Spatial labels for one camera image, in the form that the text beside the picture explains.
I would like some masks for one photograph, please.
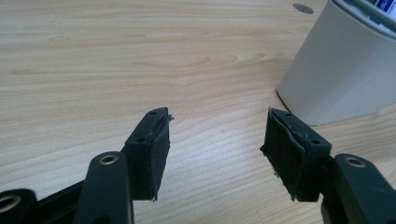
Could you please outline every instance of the blue label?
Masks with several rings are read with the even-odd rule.
[[[389,12],[391,9],[391,6],[394,4],[395,0],[379,0],[375,6],[378,7],[379,9]]]

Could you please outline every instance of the white object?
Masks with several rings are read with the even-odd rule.
[[[327,3],[277,88],[290,112],[309,125],[396,103],[396,22],[362,1]]]

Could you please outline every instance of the hole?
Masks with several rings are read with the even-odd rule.
[[[137,143],[144,143],[144,142],[146,142],[146,138],[137,138],[136,142]]]
[[[0,199],[0,213],[11,210],[21,202],[21,196],[8,195]]]
[[[118,156],[109,155],[109,156],[104,156],[99,162],[103,165],[109,165],[111,163],[116,162],[116,160],[118,159],[119,159]]]
[[[346,158],[346,163],[348,163],[351,166],[355,166],[355,167],[359,167],[359,168],[366,167],[366,163],[364,163],[361,160],[352,158],[352,157]]]
[[[293,7],[306,14],[314,14],[314,9],[300,3],[294,3]]]
[[[92,224],[108,224],[110,223],[110,217],[101,216],[93,220]]]

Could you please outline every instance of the clamp jaw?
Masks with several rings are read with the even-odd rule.
[[[171,119],[166,107],[149,111],[121,152],[96,156],[85,180],[43,200],[29,189],[0,193],[0,223],[134,223],[133,200],[157,200]]]
[[[291,198],[316,202],[326,224],[396,223],[396,191],[369,161],[332,145],[292,114],[270,108],[261,151]]]

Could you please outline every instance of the wood grain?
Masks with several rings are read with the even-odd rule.
[[[41,199],[83,179],[146,112],[168,106],[159,201],[136,223],[321,223],[259,151],[276,86],[326,1],[0,2],[0,191]],[[396,187],[396,105],[314,127],[332,154],[372,161]]]

